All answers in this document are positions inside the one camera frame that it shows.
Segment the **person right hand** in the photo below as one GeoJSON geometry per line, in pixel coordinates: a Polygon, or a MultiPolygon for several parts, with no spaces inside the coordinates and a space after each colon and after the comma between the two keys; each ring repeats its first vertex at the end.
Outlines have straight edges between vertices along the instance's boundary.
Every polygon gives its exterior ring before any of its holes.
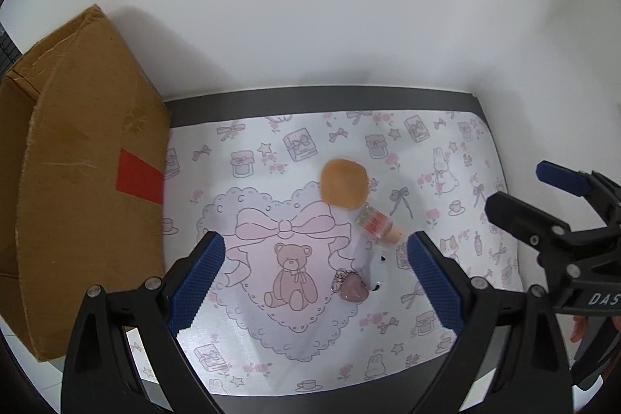
{"type": "MultiPolygon", "coordinates": [[[[574,330],[572,330],[571,342],[578,343],[578,341],[582,340],[586,333],[588,318],[582,315],[574,315],[572,319],[574,320],[574,330]]],[[[615,328],[618,331],[621,331],[621,316],[614,316],[612,318],[612,322],[614,323],[615,328]]]]}

